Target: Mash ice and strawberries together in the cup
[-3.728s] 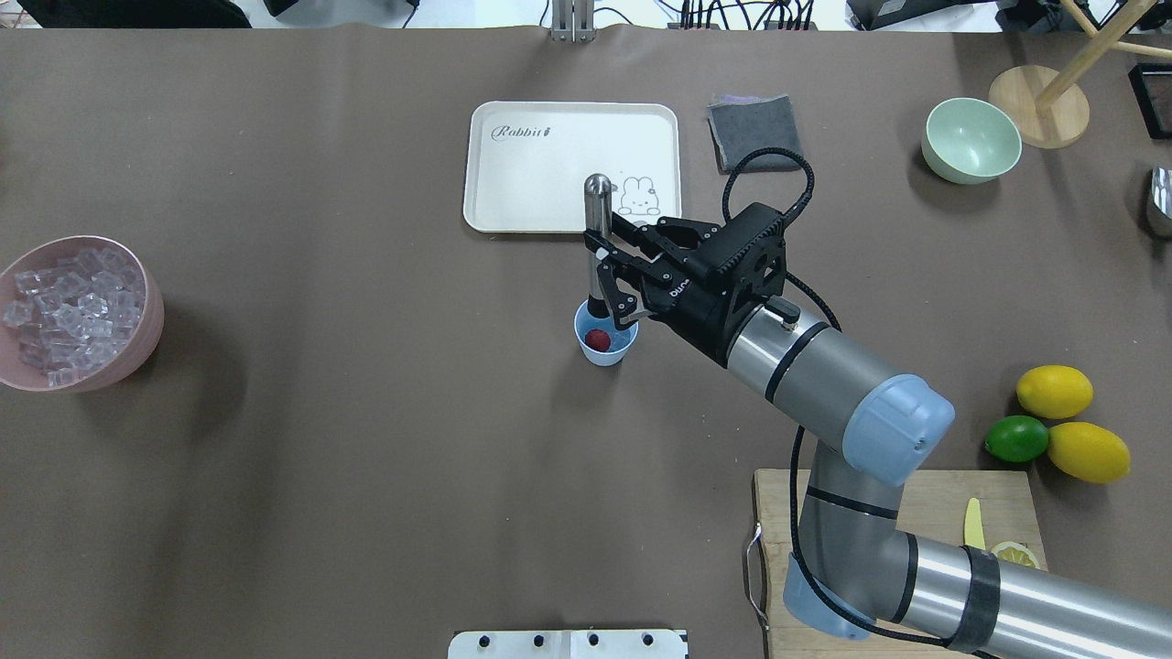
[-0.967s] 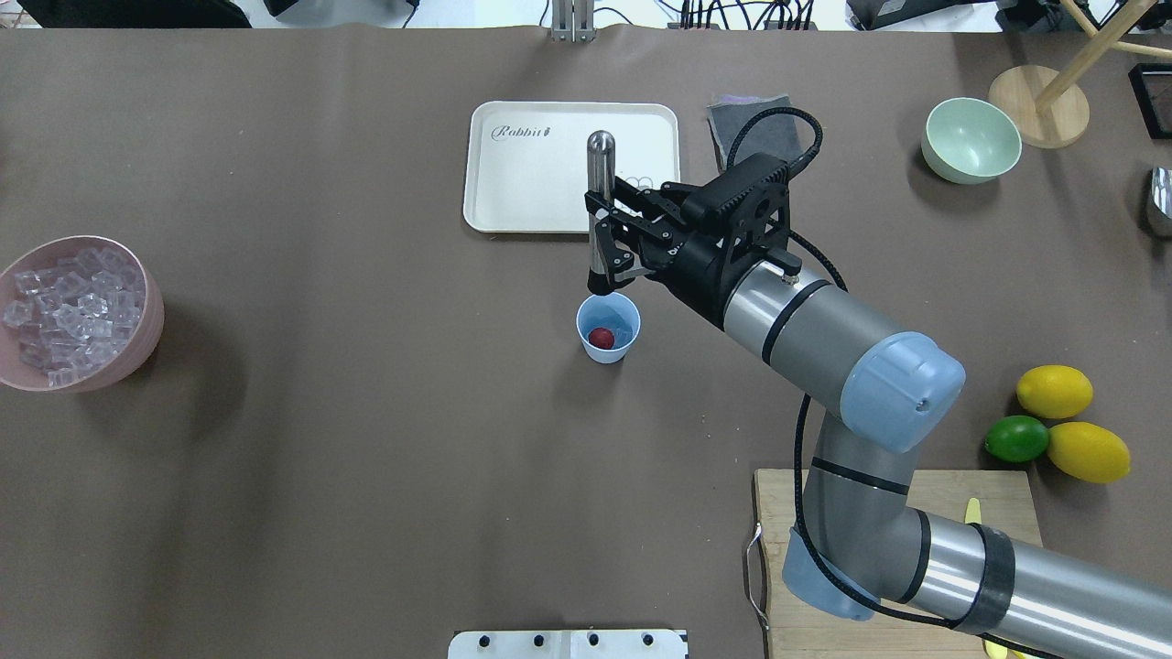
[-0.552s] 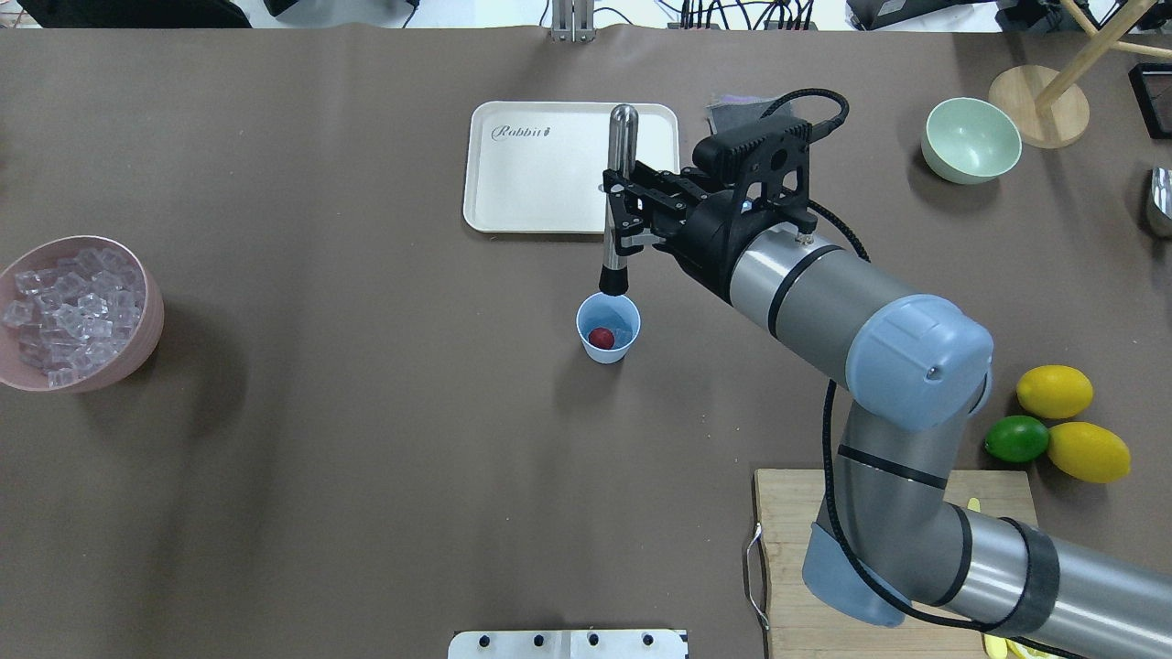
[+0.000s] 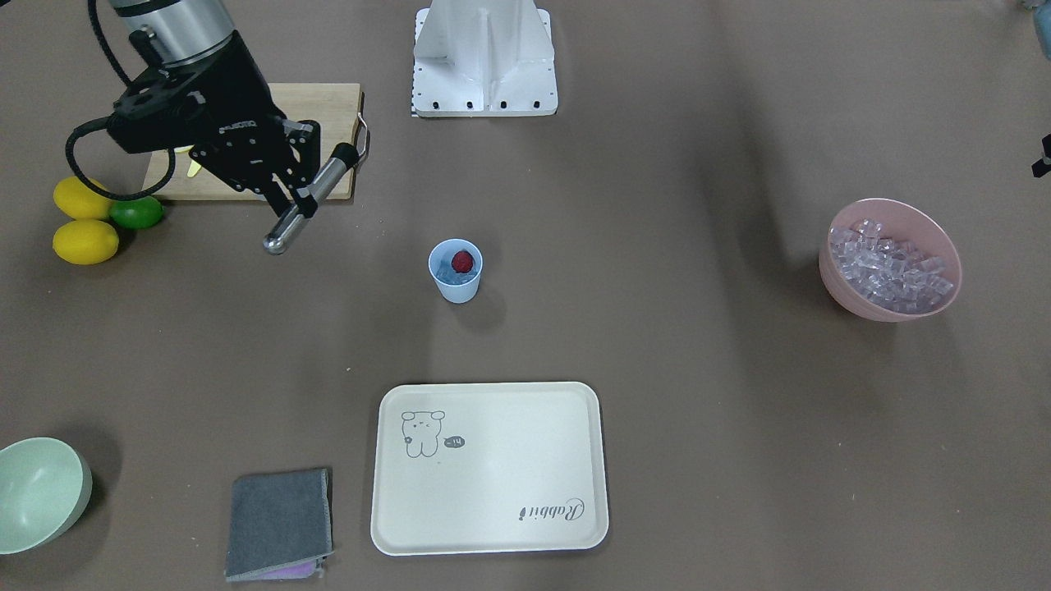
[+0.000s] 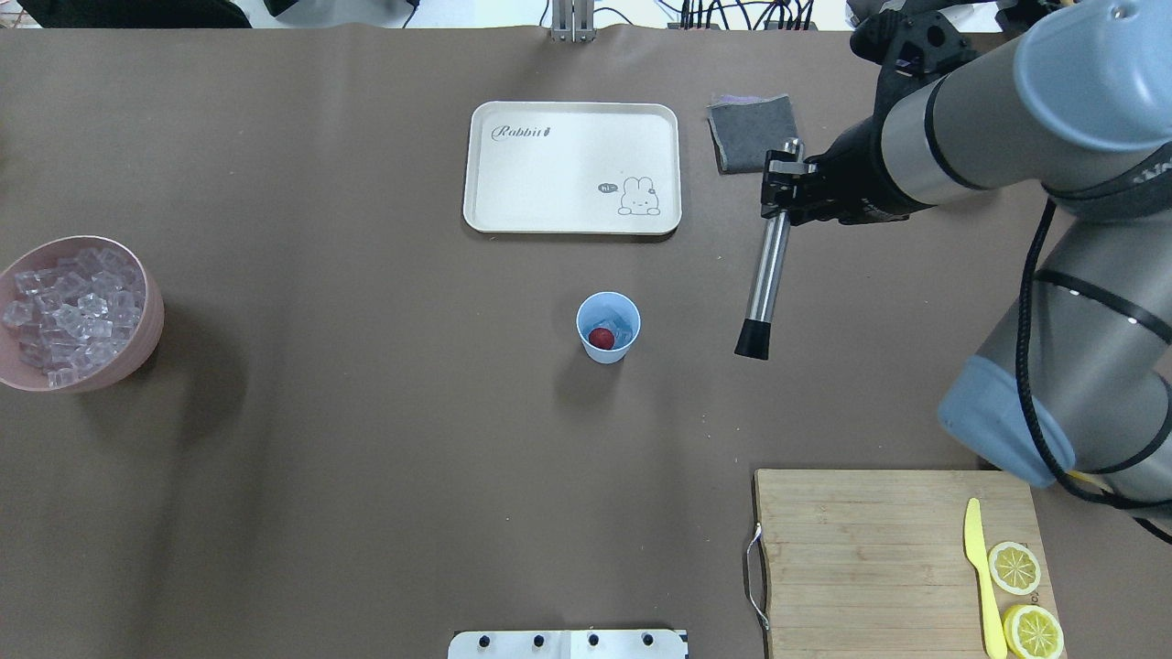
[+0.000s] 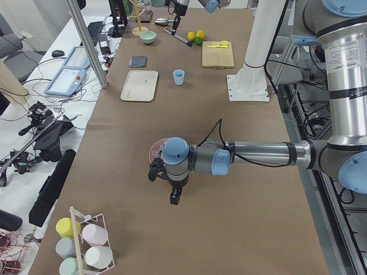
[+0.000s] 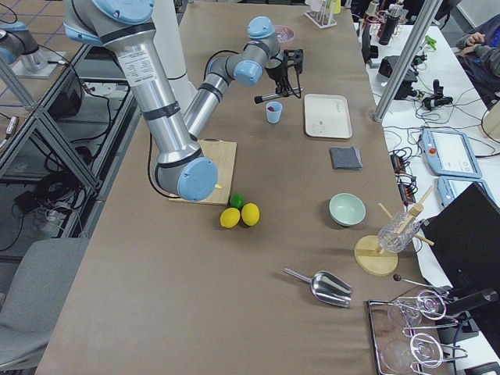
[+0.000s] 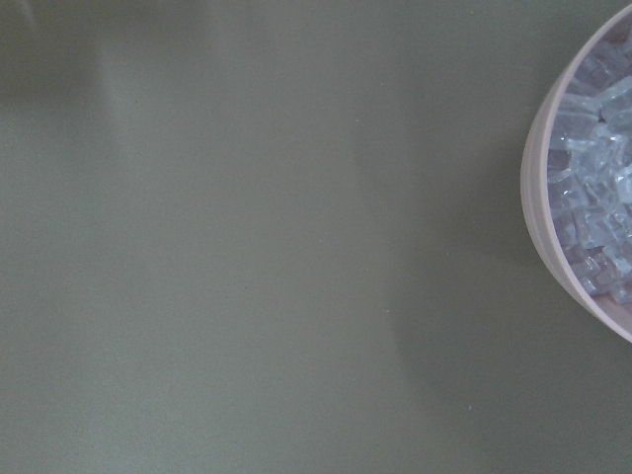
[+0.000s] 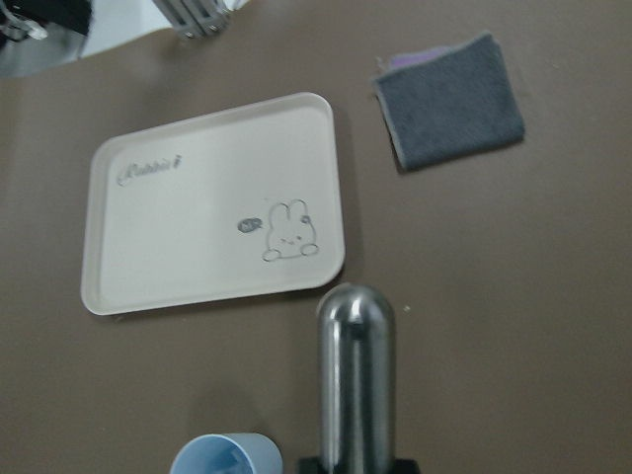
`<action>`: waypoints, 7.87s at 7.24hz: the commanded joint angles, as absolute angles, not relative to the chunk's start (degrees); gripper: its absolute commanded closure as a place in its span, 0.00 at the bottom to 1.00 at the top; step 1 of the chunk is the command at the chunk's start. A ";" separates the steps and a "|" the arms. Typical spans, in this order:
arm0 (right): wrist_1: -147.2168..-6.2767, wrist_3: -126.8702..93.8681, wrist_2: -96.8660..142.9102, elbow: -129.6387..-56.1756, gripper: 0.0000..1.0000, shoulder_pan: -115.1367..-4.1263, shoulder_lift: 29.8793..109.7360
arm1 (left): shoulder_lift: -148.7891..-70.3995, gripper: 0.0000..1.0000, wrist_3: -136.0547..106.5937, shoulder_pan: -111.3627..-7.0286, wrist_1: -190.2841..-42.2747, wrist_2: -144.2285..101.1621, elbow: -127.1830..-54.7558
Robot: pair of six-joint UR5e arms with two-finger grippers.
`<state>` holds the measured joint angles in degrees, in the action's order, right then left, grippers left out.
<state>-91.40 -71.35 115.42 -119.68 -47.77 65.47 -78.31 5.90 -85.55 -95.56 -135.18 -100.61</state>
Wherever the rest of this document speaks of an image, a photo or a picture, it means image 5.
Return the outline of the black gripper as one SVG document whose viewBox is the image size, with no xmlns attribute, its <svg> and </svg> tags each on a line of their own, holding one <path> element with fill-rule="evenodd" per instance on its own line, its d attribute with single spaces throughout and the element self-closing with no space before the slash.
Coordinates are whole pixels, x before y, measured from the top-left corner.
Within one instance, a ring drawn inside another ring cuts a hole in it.
<svg viewBox="0 0 1172 659">
<path fill-rule="evenodd" d="M 765 220 L 786 216 L 793 226 L 810 220 L 844 225 L 907 220 L 931 208 L 895 179 L 895 156 L 884 154 L 883 130 L 895 125 L 895 106 L 950 72 L 977 59 L 943 5 L 901 5 L 861 18 L 849 46 L 879 66 L 874 111 L 851 125 L 816 156 L 799 147 L 766 151 L 759 209 Z"/>
</svg>

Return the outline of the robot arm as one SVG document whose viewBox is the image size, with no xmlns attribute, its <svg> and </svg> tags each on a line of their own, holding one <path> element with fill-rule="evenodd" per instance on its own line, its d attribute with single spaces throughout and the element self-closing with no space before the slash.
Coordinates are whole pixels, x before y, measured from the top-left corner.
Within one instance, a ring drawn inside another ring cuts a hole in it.
<svg viewBox="0 0 1172 659">
<path fill-rule="evenodd" d="M 1044 209 L 1011 308 L 938 416 L 1037 488 L 1168 542 L 1168 2 L 1072 1 L 981 54 L 942 1 L 859 18 L 874 108 L 825 152 L 765 156 L 765 220 L 737 354 L 766 359 L 788 231 L 908 220 L 1035 182 Z"/>
</svg>

